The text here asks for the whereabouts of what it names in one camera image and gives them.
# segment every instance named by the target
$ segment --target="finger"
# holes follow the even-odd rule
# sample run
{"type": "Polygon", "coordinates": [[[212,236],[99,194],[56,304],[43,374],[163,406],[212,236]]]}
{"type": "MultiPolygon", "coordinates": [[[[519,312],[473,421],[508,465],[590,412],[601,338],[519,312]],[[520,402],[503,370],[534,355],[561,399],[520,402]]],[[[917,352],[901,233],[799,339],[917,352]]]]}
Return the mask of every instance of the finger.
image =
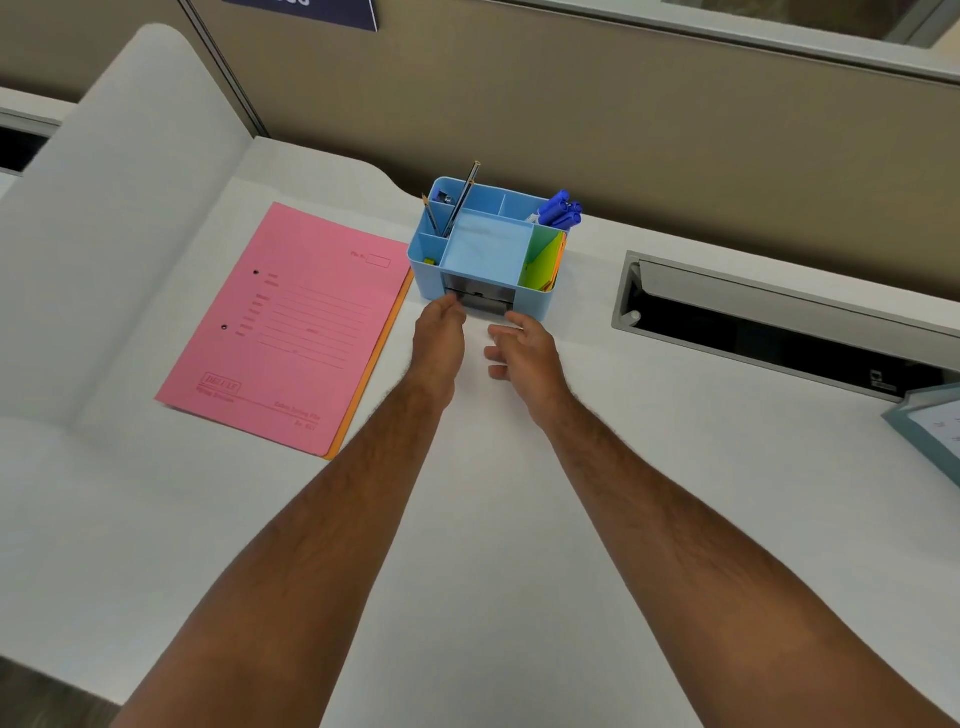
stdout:
{"type": "Polygon", "coordinates": [[[502,327],[502,326],[498,326],[497,324],[490,324],[487,327],[487,333],[490,335],[491,339],[495,339],[500,334],[506,334],[507,336],[519,336],[521,333],[523,333],[523,329],[514,328],[514,327],[502,327]]]}
{"type": "Polygon", "coordinates": [[[523,342],[520,341],[518,336],[513,336],[511,334],[498,333],[493,338],[493,343],[496,345],[497,349],[500,349],[500,353],[503,354],[504,361],[510,361],[518,349],[523,347],[523,342]]]}
{"type": "Polygon", "coordinates": [[[434,301],[431,301],[421,313],[420,318],[424,321],[436,321],[444,315],[444,311],[457,303],[457,297],[448,293],[434,301]]]}
{"type": "Polygon", "coordinates": [[[458,301],[444,312],[444,317],[449,317],[462,326],[467,322],[467,310],[458,301]]]}
{"type": "Polygon", "coordinates": [[[501,364],[507,363],[507,359],[503,355],[503,352],[497,347],[486,347],[483,349],[483,355],[486,356],[490,361],[498,361],[501,364]]]}
{"type": "Polygon", "coordinates": [[[509,321],[511,324],[516,324],[531,336],[536,336],[540,333],[546,333],[546,329],[543,327],[543,324],[537,321],[537,319],[535,319],[533,316],[527,316],[524,313],[507,311],[507,321],[509,321]]]}
{"type": "Polygon", "coordinates": [[[491,364],[487,367],[491,379],[498,381],[510,381],[510,370],[501,364],[491,364]]]}
{"type": "Polygon", "coordinates": [[[460,301],[457,299],[457,294],[455,293],[448,293],[445,296],[441,296],[434,303],[438,303],[440,305],[440,310],[442,313],[446,313],[449,308],[460,305],[460,301]]]}

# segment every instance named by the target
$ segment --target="blue desk organizer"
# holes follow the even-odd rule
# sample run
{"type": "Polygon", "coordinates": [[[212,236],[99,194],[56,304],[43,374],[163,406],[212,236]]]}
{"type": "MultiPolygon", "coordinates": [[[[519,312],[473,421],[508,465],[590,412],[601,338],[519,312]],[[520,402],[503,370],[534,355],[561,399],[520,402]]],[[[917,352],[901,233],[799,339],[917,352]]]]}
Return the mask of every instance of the blue desk organizer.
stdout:
{"type": "MultiPolygon", "coordinates": [[[[430,189],[430,209],[443,233],[454,205],[436,202],[438,192],[459,200],[466,183],[441,177],[430,189]]],[[[542,320],[553,289],[520,284],[524,266],[537,258],[561,232],[525,222],[546,200],[509,189],[475,184],[449,238],[434,234],[426,208],[407,256],[417,286],[431,301],[456,293],[464,305],[499,315],[513,310],[542,320]],[[436,261],[430,265],[427,259],[436,261]]]]}

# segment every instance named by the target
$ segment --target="pink file folder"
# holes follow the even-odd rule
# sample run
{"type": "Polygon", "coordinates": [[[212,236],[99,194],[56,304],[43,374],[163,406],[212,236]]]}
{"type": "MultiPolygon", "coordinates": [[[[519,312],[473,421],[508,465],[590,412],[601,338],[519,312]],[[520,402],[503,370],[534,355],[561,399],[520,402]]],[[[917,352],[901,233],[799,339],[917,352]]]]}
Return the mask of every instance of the pink file folder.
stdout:
{"type": "Polygon", "coordinates": [[[274,204],[156,399],[328,454],[409,270],[403,243],[274,204]]]}

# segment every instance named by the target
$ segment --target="pencil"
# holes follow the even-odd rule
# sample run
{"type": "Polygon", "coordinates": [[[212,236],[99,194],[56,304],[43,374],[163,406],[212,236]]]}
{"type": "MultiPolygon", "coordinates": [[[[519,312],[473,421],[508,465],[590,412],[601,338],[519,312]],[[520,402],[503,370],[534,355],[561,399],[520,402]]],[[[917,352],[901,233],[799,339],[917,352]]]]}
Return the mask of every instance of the pencil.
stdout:
{"type": "Polygon", "coordinates": [[[461,207],[464,206],[464,202],[467,201],[467,195],[470,193],[470,190],[473,188],[473,181],[476,180],[477,172],[480,169],[480,162],[475,161],[473,163],[473,169],[470,170],[470,174],[467,177],[467,184],[464,185],[464,193],[460,196],[460,199],[457,200],[457,205],[453,208],[453,213],[450,215],[450,220],[446,224],[444,229],[443,237],[447,237],[453,232],[453,223],[457,219],[457,215],[460,214],[461,207]]]}
{"type": "Polygon", "coordinates": [[[426,207],[426,216],[430,218],[430,225],[433,226],[433,232],[437,235],[440,234],[440,226],[437,225],[437,218],[433,216],[433,210],[430,209],[430,201],[426,199],[426,195],[423,197],[423,206],[426,207]]]}

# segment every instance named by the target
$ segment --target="hand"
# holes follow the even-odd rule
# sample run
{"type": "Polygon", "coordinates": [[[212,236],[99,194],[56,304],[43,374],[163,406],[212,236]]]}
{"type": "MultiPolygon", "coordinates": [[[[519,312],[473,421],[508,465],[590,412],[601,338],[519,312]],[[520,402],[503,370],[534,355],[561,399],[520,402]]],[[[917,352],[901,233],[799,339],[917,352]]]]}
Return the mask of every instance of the hand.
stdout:
{"type": "Polygon", "coordinates": [[[490,366],[490,376],[511,381],[534,422],[545,428],[573,398],[557,346],[537,319],[510,311],[507,321],[520,328],[490,327],[494,346],[486,347],[484,355],[499,362],[490,366]]]}
{"type": "Polygon", "coordinates": [[[417,384],[446,408],[453,401],[453,380],[464,363],[467,313],[448,293],[427,306],[417,321],[414,355],[404,378],[417,384]]]}

